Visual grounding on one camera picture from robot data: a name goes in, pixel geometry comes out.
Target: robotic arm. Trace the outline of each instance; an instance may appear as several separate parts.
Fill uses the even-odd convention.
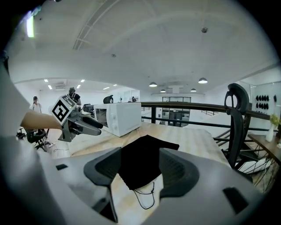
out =
[[[61,96],[51,110],[62,126],[60,141],[71,142],[79,134],[97,136],[103,125],[89,115],[83,115],[80,107],[67,95]]]

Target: white ceiling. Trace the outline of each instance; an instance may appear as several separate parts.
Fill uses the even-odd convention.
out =
[[[102,92],[108,93],[116,89],[122,88],[120,85],[113,86],[114,83],[103,83],[91,80],[85,80],[81,83],[81,80],[69,80],[69,79],[48,79],[48,82],[44,80],[31,80],[28,81],[28,85],[39,91],[49,90],[48,85],[51,85],[52,90],[68,92],[71,87],[74,87],[77,91],[93,91],[93,92]]]
[[[23,23],[8,48],[14,82],[86,78],[151,93],[170,85],[205,93],[278,61],[230,0],[46,1],[34,20],[35,38],[22,41]],[[201,77],[208,83],[198,84]],[[159,87],[149,88],[152,81]]]

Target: black cloth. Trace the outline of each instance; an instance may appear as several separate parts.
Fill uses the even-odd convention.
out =
[[[72,93],[68,93],[68,96],[69,96],[73,101],[75,101],[76,103],[78,103],[78,99],[80,98],[80,95],[79,95],[79,94],[76,94],[75,92],[72,92]]]
[[[143,136],[121,149],[120,177],[130,190],[141,188],[156,179],[159,169],[159,149],[179,149],[178,144],[164,142],[149,135]]]

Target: microwave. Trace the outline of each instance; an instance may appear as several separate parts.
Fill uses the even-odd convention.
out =
[[[121,137],[141,126],[141,103],[111,103],[94,105],[96,120],[103,129]]]

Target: wooden tabletop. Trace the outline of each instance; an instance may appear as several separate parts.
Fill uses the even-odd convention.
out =
[[[281,165],[281,149],[277,148],[279,138],[273,137],[271,142],[265,140],[265,135],[249,134],[248,137],[260,145],[278,165]]]

